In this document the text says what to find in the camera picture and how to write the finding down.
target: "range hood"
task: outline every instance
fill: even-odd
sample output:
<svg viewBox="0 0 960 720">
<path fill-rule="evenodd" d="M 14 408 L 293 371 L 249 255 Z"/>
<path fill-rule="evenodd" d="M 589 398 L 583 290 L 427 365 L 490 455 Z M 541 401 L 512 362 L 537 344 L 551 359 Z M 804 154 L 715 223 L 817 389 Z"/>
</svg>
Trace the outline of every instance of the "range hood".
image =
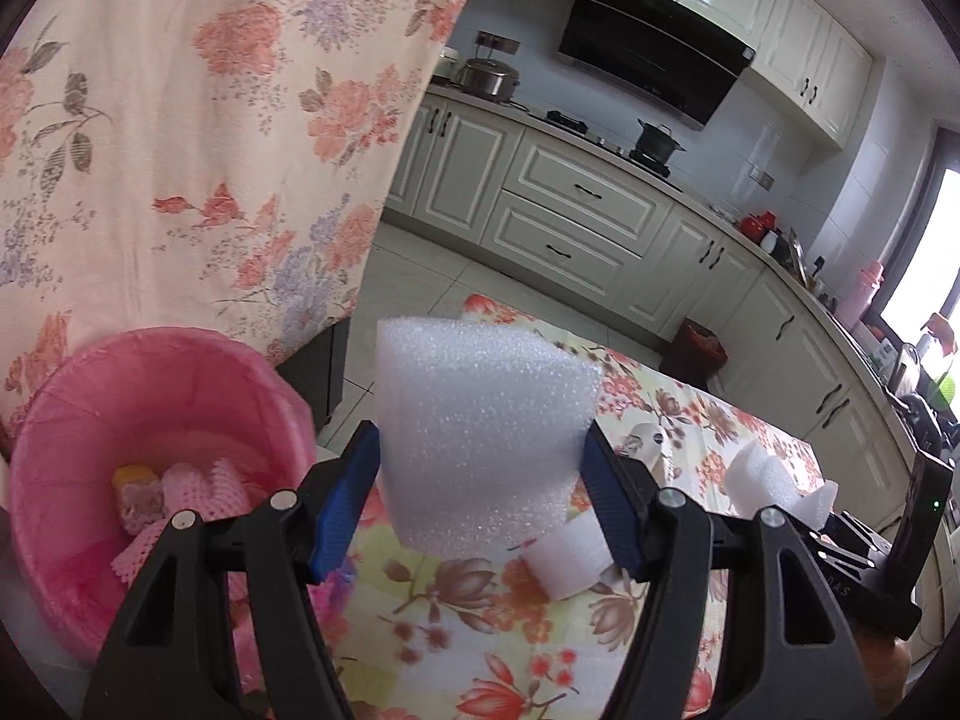
<svg viewBox="0 0 960 720">
<path fill-rule="evenodd" d="M 696 128 L 755 53 L 673 0 L 575 0 L 559 52 Z"/>
</svg>

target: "pink plastic bag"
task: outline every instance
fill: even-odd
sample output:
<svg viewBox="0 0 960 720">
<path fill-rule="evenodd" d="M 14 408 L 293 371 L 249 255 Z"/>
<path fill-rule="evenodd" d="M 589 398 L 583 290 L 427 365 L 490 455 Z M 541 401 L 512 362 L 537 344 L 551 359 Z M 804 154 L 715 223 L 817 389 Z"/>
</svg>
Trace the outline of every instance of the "pink plastic bag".
<svg viewBox="0 0 960 720">
<path fill-rule="evenodd" d="M 11 462 L 13 539 L 64 645 L 93 662 L 126 589 L 110 569 L 131 538 L 110 477 L 142 463 L 207 469 L 229 457 L 256 505 L 316 459 L 306 403 L 249 346 L 155 327 L 83 348 L 35 396 Z"/>
</svg>

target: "ceiling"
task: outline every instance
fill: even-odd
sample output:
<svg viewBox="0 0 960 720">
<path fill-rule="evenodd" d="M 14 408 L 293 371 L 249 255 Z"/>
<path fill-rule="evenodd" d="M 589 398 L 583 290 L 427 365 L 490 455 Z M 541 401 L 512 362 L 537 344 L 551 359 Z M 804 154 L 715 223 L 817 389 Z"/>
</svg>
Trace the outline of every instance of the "ceiling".
<svg viewBox="0 0 960 720">
<path fill-rule="evenodd" d="M 816 0 L 873 56 L 886 56 L 934 116 L 960 122 L 960 62 L 922 0 Z"/>
</svg>

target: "bottle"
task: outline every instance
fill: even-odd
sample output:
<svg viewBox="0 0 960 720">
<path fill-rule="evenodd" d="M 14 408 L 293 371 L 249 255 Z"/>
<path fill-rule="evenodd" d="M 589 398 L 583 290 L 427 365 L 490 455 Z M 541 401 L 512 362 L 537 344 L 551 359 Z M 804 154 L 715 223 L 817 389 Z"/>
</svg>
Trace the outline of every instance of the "bottle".
<svg viewBox="0 0 960 720">
<path fill-rule="evenodd" d="M 880 282 L 883 281 L 882 274 L 883 265 L 880 262 L 873 262 L 865 271 L 860 272 L 853 291 L 840 301 L 833 317 L 847 330 L 853 330 L 853 327 L 860 322 L 863 313 L 870 307 L 874 295 L 880 289 Z"/>
<path fill-rule="evenodd" d="M 772 254 L 774 248 L 776 248 L 776 239 L 779 238 L 779 235 L 776 234 L 773 230 L 767 230 L 767 234 L 763 236 L 763 240 L 760 241 L 760 248 L 767 252 L 767 254 Z"/>
</svg>

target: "blue gripper pad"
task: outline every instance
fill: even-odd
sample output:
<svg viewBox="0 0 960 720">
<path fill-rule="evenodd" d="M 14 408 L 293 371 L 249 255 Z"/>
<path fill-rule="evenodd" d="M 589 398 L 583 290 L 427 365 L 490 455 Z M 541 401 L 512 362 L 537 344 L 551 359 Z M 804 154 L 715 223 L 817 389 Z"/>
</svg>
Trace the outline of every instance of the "blue gripper pad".
<svg viewBox="0 0 960 720">
<path fill-rule="evenodd" d="M 335 485 L 317 517 L 317 533 L 310 570 L 317 581 L 343 565 L 353 532 L 367 496 L 380 469 L 380 431 L 364 420 L 353 433 L 341 458 L 344 474 Z"/>
<path fill-rule="evenodd" d="M 600 426 L 592 423 L 584 441 L 580 476 L 600 520 L 613 562 L 637 578 L 641 576 L 644 564 L 640 549 L 642 521 L 611 466 L 613 458 L 613 450 Z"/>
</svg>

